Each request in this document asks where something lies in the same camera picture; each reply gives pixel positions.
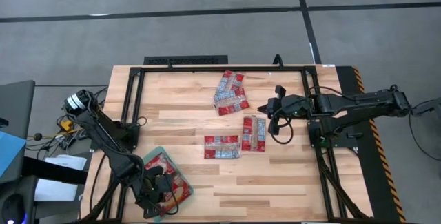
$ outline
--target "wire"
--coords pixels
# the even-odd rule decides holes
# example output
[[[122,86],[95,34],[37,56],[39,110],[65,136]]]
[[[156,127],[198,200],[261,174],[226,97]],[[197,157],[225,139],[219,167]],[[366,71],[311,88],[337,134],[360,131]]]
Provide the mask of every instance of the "wire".
[[[312,89],[318,89],[318,88],[320,88],[320,89],[326,89],[326,90],[331,90],[331,91],[333,91],[333,92],[339,94],[340,96],[343,96],[343,97],[346,98],[346,99],[349,99],[349,100],[352,100],[352,101],[356,101],[355,98],[352,98],[352,97],[350,97],[350,96],[347,96],[347,95],[345,95],[345,94],[339,92],[338,90],[335,90],[335,89],[333,89],[333,88],[326,87],[326,86],[312,86],[312,87],[309,88],[309,92],[311,92]]]
[[[144,126],[145,124],[147,124],[147,118],[145,118],[144,116],[140,116],[140,117],[138,118],[138,120],[136,120],[137,123],[138,123],[139,119],[144,119],[144,120],[145,120],[145,122],[144,122],[142,125],[139,125],[139,127],[142,127],[142,126]]]
[[[58,135],[71,134],[71,133],[78,132],[79,130],[82,130],[82,128],[77,128],[77,129],[74,129],[74,130],[70,130],[70,131],[68,131],[68,132],[59,132],[58,134],[45,135],[45,136],[43,136],[42,139],[50,139],[50,138],[57,137]]]
[[[40,144],[27,145],[27,146],[26,146],[26,149],[32,151],[32,149],[28,149],[28,147],[36,147],[36,146],[39,146],[39,145],[46,145],[46,144],[51,143],[51,142],[52,142],[52,139],[51,139],[50,141],[47,141],[47,142],[44,142],[44,143],[40,143]]]
[[[42,151],[42,149],[39,149],[39,151],[37,152],[37,159],[39,159],[39,155],[40,155],[41,151]]]
[[[80,132],[80,131],[77,131],[77,132],[75,133],[75,135],[70,139],[70,141],[69,141],[69,143],[68,143],[68,146],[66,147],[66,154],[67,154],[67,155],[69,155],[69,146],[70,146],[71,142],[73,142],[73,140],[76,138],[76,135],[77,135],[79,132]]]
[[[60,128],[60,130],[63,129],[63,127],[61,127],[61,121],[64,119],[64,117],[66,117],[66,115],[60,116],[55,123],[57,124],[57,126]]]
[[[49,155],[49,157],[52,157],[52,155],[54,155],[54,153],[55,153],[55,151],[57,151],[58,150],[58,148],[59,148],[59,146],[57,145],[57,147],[54,149],[54,151]]]
[[[176,211],[173,213],[168,212],[168,213],[166,213],[166,215],[175,215],[175,214],[178,214],[178,212],[179,212],[179,204],[178,204],[178,201],[176,200],[176,196],[174,195],[173,187],[170,184],[170,182],[168,181],[167,175],[165,175],[165,180],[167,181],[168,187],[170,188],[170,191],[172,192],[174,204],[176,204]]]
[[[287,107],[289,107],[289,106],[291,106],[291,105],[294,105],[294,104],[296,104],[296,103],[298,103],[298,102],[300,102],[300,101],[301,101],[301,100],[294,101],[293,103],[290,103],[290,104],[288,104],[288,105],[285,106],[285,107],[287,108]],[[281,145],[286,145],[286,144],[288,144],[289,142],[291,142],[292,139],[293,139],[293,137],[294,137],[294,129],[292,128],[292,125],[291,125],[291,119],[288,120],[285,116],[282,116],[282,118],[284,118],[285,120],[287,120],[287,122],[286,122],[285,124],[282,124],[282,125],[279,125],[279,126],[278,126],[278,128],[280,128],[280,127],[285,127],[286,125],[289,126],[289,129],[291,130],[291,136],[289,137],[288,141],[282,142],[282,141],[279,141],[278,139],[276,139],[276,137],[274,136],[273,130],[272,130],[272,126],[273,126],[274,119],[276,118],[276,115],[277,115],[281,110],[282,110],[282,108],[276,110],[276,111],[274,112],[274,114],[271,116],[271,120],[269,121],[269,126],[270,126],[269,134],[271,135],[272,139],[273,139],[275,142],[277,142],[277,143],[279,143],[279,144],[281,144]]]
[[[105,86],[105,87],[102,88],[101,90],[95,92],[95,93],[94,93],[94,96],[95,96],[96,98],[98,98],[98,96],[99,96],[102,92],[107,91],[108,89],[109,89],[109,86]]]
[[[423,152],[424,154],[426,154],[429,158],[434,159],[434,160],[436,160],[436,161],[441,161],[441,159],[438,159],[438,158],[436,158],[436,157],[434,157],[434,156],[431,156],[428,152],[424,151],[424,149],[422,149],[422,147],[420,146],[420,144],[416,141],[415,134],[413,133],[411,116],[412,116],[412,114],[409,114],[409,128],[410,128],[410,130],[411,130],[411,134],[412,134],[413,141],[414,141],[415,144],[418,146],[418,148],[420,148],[421,152]]]
[[[425,103],[430,103],[430,102],[432,102],[432,101],[433,101],[433,99],[432,99],[432,100],[423,101],[423,102],[421,102],[421,103],[415,105],[415,107],[413,107],[412,110],[418,108],[420,105],[423,105],[423,104],[425,104]]]
[[[99,171],[101,170],[101,166],[103,165],[104,158],[105,158],[105,154],[103,155],[103,157],[99,161],[98,170],[96,171],[94,183],[92,184],[92,190],[90,191],[89,212],[92,211],[92,198],[94,196],[96,180],[98,179],[98,174],[99,174]]]
[[[81,130],[79,131],[79,135],[78,138],[81,139],[85,139],[88,135],[85,133],[85,130]]]

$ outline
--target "white paper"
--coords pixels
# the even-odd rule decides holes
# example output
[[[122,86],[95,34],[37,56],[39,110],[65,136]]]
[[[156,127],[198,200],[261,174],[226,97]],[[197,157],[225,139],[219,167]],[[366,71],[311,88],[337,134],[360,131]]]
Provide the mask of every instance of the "white paper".
[[[55,165],[82,170],[87,160],[77,156],[58,155],[55,158],[46,158],[45,161]],[[73,201],[75,200],[77,188],[78,185],[39,179],[35,189],[35,201]]]

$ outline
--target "black cable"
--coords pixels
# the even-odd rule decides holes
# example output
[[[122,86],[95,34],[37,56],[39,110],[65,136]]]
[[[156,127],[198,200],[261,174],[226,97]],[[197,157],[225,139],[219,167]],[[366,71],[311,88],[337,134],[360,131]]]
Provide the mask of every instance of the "black cable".
[[[57,147],[54,149],[54,151],[52,151],[52,153],[49,155],[49,157],[52,157],[52,155],[54,155],[55,151],[57,151],[58,148],[59,148],[59,146],[57,145]]]
[[[170,190],[172,191],[172,196],[173,196],[173,199],[174,199],[174,204],[176,204],[176,211],[173,212],[173,213],[168,212],[168,213],[166,213],[166,215],[175,215],[175,214],[178,214],[178,212],[179,212],[179,204],[178,204],[178,201],[176,200],[176,197],[175,197],[175,195],[174,195],[174,191],[173,191],[173,187],[172,187],[172,185],[170,184],[170,182],[168,181],[167,176],[165,176],[165,180],[167,181],[168,187],[169,187]]]
[[[139,125],[139,127],[142,127],[142,126],[144,126],[145,124],[147,124],[147,118],[145,118],[144,116],[140,116],[139,118],[138,118],[138,120],[136,120],[136,123],[138,123],[138,121],[139,121],[139,119],[144,119],[144,123],[141,125]]]
[[[349,100],[352,100],[352,101],[356,101],[355,98],[352,98],[352,97],[350,97],[350,96],[347,96],[347,95],[345,95],[345,94],[339,92],[338,90],[335,90],[335,89],[333,89],[333,88],[326,87],[326,86],[312,86],[312,87],[309,87],[309,91],[311,92],[312,89],[318,89],[318,88],[320,88],[320,89],[326,89],[326,90],[331,90],[332,92],[335,92],[335,93],[339,94],[340,96],[342,96],[342,97],[344,97],[344,98],[346,98],[346,99],[349,99]]]
[[[57,126],[60,128],[60,130],[64,130],[64,128],[61,126],[61,121],[64,119],[64,117],[66,117],[66,115],[60,116],[55,123],[57,124]]]
[[[102,92],[107,91],[108,88],[109,88],[109,86],[105,86],[105,87],[102,88],[101,90],[95,92],[95,93],[94,93],[94,96],[95,96],[96,98],[98,98],[98,96],[99,96]]]
[[[92,198],[94,196],[96,180],[98,179],[98,174],[99,171],[101,170],[101,166],[103,165],[104,158],[105,158],[105,154],[103,155],[103,158],[101,158],[101,160],[99,161],[98,170],[96,171],[94,183],[92,184],[92,190],[90,191],[89,212],[92,211]]]
[[[43,156],[43,159],[42,159],[42,161],[44,161],[46,158],[47,158],[47,155],[48,155],[48,150],[46,150],[46,152],[44,153],[44,156]]]
[[[297,100],[297,101],[295,101],[295,102],[293,102],[293,103],[288,104],[288,105],[285,106],[285,107],[287,108],[287,107],[289,107],[289,106],[291,106],[291,105],[294,105],[294,104],[296,104],[296,103],[298,103],[298,102],[300,102],[300,101],[302,101],[302,100]],[[269,121],[269,134],[271,135],[272,139],[273,139],[275,142],[277,142],[277,143],[279,143],[279,144],[281,144],[281,145],[286,145],[286,144],[288,144],[289,142],[291,142],[292,139],[293,139],[293,137],[294,137],[294,129],[292,128],[292,125],[291,125],[291,119],[290,119],[290,120],[287,120],[287,118],[286,118],[285,116],[282,116],[282,118],[284,118],[285,120],[287,120],[287,122],[286,122],[285,124],[282,124],[282,125],[278,126],[278,127],[285,127],[286,125],[289,126],[289,129],[291,130],[291,136],[289,137],[288,141],[282,142],[282,141],[279,141],[278,139],[276,139],[276,137],[274,136],[273,130],[272,130],[272,126],[273,126],[274,119],[276,118],[276,115],[277,115],[281,110],[282,110],[282,108],[276,110],[276,111],[273,113],[273,115],[271,116],[271,119],[270,119],[270,121]]]
[[[27,148],[27,147],[25,147],[25,149],[28,150],[28,151],[39,151],[39,150],[42,150],[42,148],[43,148],[43,147],[40,147],[39,149],[31,149],[31,148]]]
[[[36,147],[36,146],[39,146],[39,145],[49,144],[49,143],[52,142],[52,139],[53,139],[53,138],[43,138],[43,139],[51,139],[51,140],[50,140],[50,141],[43,142],[43,143],[40,143],[40,144],[27,145],[26,148],[28,148],[28,147]]]
[[[421,152],[423,152],[424,154],[426,154],[429,158],[434,159],[434,160],[436,160],[436,161],[441,161],[441,159],[435,158],[434,156],[431,156],[429,153],[427,153],[426,151],[424,151],[424,149],[422,149],[422,147],[420,146],[420,144],[416,141],[415,134],[413,133],[413,129],[412,129],[411,116],[412,116],[412,114],[409,114],[409,128],[410,128],[410,130],[411,130],[411,134],[412,134],[413,141],[414,141],[415,144],[418,146],[418,148],[420,148]]]
[[[44,160],[45,156],[48,154],[48,151],[47,151],[46,149],[40,149],[40,150],[37,152],[37,159],[39,159],[40,152],[43,151],[43,150],[45,150],[46,153],[43,155],[42,161]]]

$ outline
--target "red snack package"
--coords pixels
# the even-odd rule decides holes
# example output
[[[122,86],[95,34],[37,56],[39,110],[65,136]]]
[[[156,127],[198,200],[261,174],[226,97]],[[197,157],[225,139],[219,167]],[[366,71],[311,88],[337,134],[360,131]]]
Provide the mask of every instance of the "red snack package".
[[[249,108],[249,103],[247,101],[247,99],[243,99],[241,101],[239,101],[238,103],[233,103],[231,105],[225,106],[225,107],[221,107],[221,106],[216,106],[216,109],[219,113],[220,116],[225,115],[225,114],[231,114],[237,111],[241,111],[245,108]]]
[[[243,74],[226,70],[216,89],[216,94],[239,89],[242,86],[243,77]]]
[[[174,196],[176,197],[176,201],[178,204],[181,204],[185,199],[187,199],[192,192],[190,191],[190,186],[187,181],[181,176],[181,174],[173,167],[173,165],[168,161],[167,156],[164,153],[160,153],[155,156],[149,163],[145,165],[145,169],[150,169],[155,166],[161,166],[164,168],[164,171],[168,174],[172,175],[172,188]],[[164,216],[174,207],[176,207],[176,203],[173,199],[173,194],[171,192],[164,193],[163,202],[159,203],[161,208],[160,216]]]
[[[214,95],[214,107],[218,114],[231,114],[249,108],[245,91],[241,87],[244,75],[225,71]]]
[[[205,136],[205,159],[237,159],[240,143],[237,136]]]
[[[264,152],[265,151],[265,120],[255,116],[243,118],[242,150]]]

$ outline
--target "blue object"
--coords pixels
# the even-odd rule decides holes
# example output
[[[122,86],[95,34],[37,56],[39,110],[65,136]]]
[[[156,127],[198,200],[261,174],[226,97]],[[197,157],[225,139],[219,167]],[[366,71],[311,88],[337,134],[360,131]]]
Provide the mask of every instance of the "blue object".
[[[0,132],[0,176],[5,173],[25,144],[24,139]]]

